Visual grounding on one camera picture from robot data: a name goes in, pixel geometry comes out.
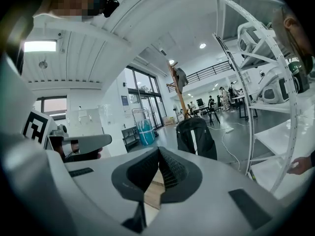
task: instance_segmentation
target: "person's hand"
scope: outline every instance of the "person's hand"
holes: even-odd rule
[[[293,160],[293,163],[298,163],[298,165],[295,168],[289,169],[287,172],[289,174],[296,174],[296,175],[301,175],[305,171],[309,170],[312,167],[312,161],[311,157],[298,157]]]

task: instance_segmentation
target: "coat rack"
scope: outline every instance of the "coat rack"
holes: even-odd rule
[[[178,78],[177,78],[177,73],[175,71],[175,66],[178,64],[178,62],[176,62],[175,64],[171,65],[169,62],[167,63],[168,65],[168,69],[172,75],[172,78],[173,78],[173,81],[174,81],[174,84],[171,85],[171,84],[166,84],[167,86],[169,87],[174,87],[175,88],[175,91],[177,92],[177,95],[179,97],[179,100],[182,104],[182,109],[183,109],[183,114],[184,114],[184,118],[185,119],[188,119],[188,110],[186,110],[186,106],[185,106],[185,103],[184,103],[184,100],[183,100],[183,96],[182,96],[182,93],[179,91],[178,89]]]

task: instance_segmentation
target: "blue trash bin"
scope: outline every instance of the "blue trash bin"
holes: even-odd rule
[[[155,136],[150,120],[137,121],[137,128],[141,143],[145,146],[151,145],[155,140]]]

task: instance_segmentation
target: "wooden pole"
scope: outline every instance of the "wooden pole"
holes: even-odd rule
[[[182,94],[179,92],[179,89],[178,89],[178,79],[177,79],[177,73],[175,71],[175,65],[177,65],[177,63],[175,63],[174,65],[170,65],[170,63],[168,62],[167,63],[168,65],[168,68],[169,68],[169,71],[172,75],[172,78],[173,78],[173,81],[174,81],[174,85],[175,85],[175,89],[176,89],[176,92],[177,92],[177,95],[178,95],[178,98],[181,102],[181,105],[182,105],[182,109],[183,109],[183,113],[184,113],[184,118],[185,119],[188,119],[188,110],[186,110],[186,106],[185,106],[185,103],[184,103],[184,99],[183,99],[183,96]]]

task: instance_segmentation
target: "railing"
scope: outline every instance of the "railing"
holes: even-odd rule
[[[188,84],[191,84],[191,83],[194,83],[197,81],[201,81],[205,78],[208,78],[208,77],[213,76],[213,75],[217,75],[219,73],[228,71],[230,69],[232,69],[232,66],[230,65],[230,63],[228,61],[224,61],[222,63],[210,66],[208,68],[205,68],[203,70],[200,70],[198,72],[195,72],[195,73],[188,75],[187,76]],[[175,91],[174,87],[167,86],[167,88],[168,88],[169,92]]]

